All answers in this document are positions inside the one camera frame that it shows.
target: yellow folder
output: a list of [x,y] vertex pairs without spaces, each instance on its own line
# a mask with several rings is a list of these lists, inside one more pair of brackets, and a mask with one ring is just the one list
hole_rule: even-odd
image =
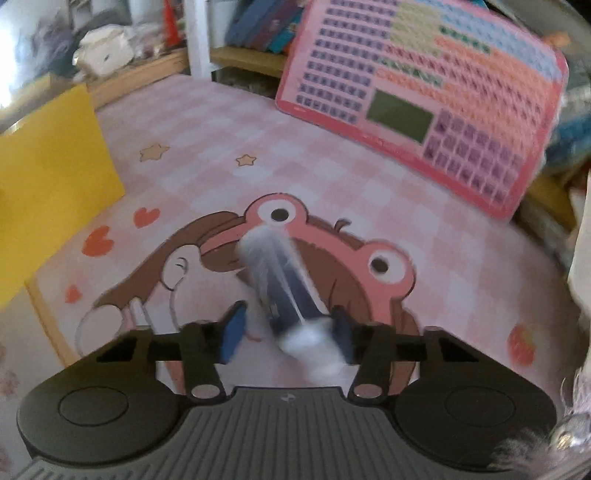
[[123,194],[85,86],[0,134],[0,308]]

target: heart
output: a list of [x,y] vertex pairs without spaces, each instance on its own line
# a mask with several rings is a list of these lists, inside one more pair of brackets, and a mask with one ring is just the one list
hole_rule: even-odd
[[142,207],[134,213],[134,224],[137,228],[143,228],[154,223],[158,217],[160,217],[159,209],[148,210],[146,207]]
[[93,230],[84,242],[82,253],[87,257],[102,257],[111,251],[115,242],[105,238],[109,233],[110,227],[102,225]]
[[70,285],[66,290],[66,303],[76,303],[78,300],[82,298],[82,293],[78,290],[78,287],[75,285]]

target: star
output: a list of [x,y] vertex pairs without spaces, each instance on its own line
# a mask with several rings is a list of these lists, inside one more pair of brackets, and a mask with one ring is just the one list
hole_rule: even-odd
[[154,145],[144,148],[139,152],[139,161],[160,160],[162,155],[168,150],[170,150],[169,146],[155,143]]
[[239,167],[250,166],[252,167],[255,164],[256,157],[251,157],[250,155],[244,154],[241,157],[238,157],[236,161],[238,162]]

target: black circular disc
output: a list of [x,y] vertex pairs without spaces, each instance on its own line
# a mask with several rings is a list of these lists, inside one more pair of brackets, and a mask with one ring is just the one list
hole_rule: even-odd
[[550,398],[510,370],[482,362],[461,370],[442,368],[419,378],[394,405],[402,433],[435,461],[484,471],[503,440],[556,421]]
[[178,399],[155,378],[117,362],[100,370],[79,364],[21,403],[18,427],[37,454],[68,464],[114,463],[159,444],[177,423]]

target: pink board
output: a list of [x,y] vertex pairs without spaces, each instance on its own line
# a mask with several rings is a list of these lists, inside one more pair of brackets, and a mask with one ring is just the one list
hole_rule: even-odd
[[465,2],[314,0],[277,105],[509,219],[567,77],[561,54]]

